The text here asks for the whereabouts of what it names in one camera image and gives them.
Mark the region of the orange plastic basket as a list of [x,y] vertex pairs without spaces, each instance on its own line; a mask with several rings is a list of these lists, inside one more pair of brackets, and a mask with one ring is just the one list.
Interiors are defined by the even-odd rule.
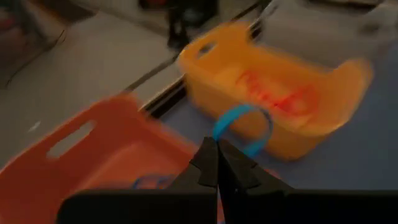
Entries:
[[173,224],[170,185],[131,185],[149,174],[176,179],[196,152],[130,96],[100,101],[0,170],[0,224]]

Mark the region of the blue rubber band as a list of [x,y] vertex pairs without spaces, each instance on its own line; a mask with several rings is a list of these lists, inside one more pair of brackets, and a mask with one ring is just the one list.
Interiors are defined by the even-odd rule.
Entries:
[[255,157],[260,152],[260,150],[264,146],[266,146],[266,144],[268,143],[268,141],[272,136],[272,132],[274,129],[274,123],[271,118],[271,115],[265,109],[248,104],[235,106],[234,108],[228,110],[218,118],[217,122],[213,126],[212,138],[216,142],[219,142],[223,133],[229,128],[229,126],[234,121],[239,119],[242,115],[255,110],[260,111],[263,117],[267,121],[267,131],[262,135],[262,137],[257,141],[253,141],[243,149],[243,153],[245,155],[251,158]]
[[131,185],[132,189],[165,189],[175,179],[174,175],[149,174],[137,178]]

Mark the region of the white plastic basket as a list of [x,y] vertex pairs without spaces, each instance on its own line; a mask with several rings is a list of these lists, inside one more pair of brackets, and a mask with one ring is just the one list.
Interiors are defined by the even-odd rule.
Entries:
[[398,40],[398,0],[272,0],[258,21],[262,43],[335,67]]

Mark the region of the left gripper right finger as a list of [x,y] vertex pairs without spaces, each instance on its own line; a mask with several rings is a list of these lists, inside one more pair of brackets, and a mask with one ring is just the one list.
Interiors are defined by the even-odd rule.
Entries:
[[218,187],[226,224],[283,224],[292,187],[226,140],[218,142]]

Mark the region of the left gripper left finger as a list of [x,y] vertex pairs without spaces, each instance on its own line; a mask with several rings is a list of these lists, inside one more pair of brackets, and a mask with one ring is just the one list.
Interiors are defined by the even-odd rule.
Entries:
[[171,183],[176,195],[173,224],[216,224],[218,214],[218,146],[205,137],[188,166]]

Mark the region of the orange rubber band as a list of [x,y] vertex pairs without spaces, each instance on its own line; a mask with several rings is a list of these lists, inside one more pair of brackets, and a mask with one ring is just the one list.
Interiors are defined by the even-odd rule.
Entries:
[[319,101],[313,85],[305,85],[275,101],[273,107],[289,116],[306,116],[317,110]]
[[236,86],[242,86],[248,97],[262,103],[276,104],[277,99],[274,98],[272,93],[266,89],[266,86],[261,82],[259,75],[247,70],[243,72],[235,81]]

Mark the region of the yellow plastic basket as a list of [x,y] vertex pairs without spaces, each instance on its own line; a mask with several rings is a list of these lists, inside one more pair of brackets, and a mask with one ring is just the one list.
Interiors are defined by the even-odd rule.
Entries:
[[[303,157],[347,123],[373,79],[370,63],[361,58],[328,69],[272,47],[257,46],[246,22],[215,27],[188,44],[178,62],[192,101],[207,114],[219,117],[243,103],[267,110],[274,129],[265,148],[285,161]],[[242,86],[235,85],[247,70],[256,72],[277,100],[313,85],[320,98],[317,110],[289,116],[273,104],[253,100]]]

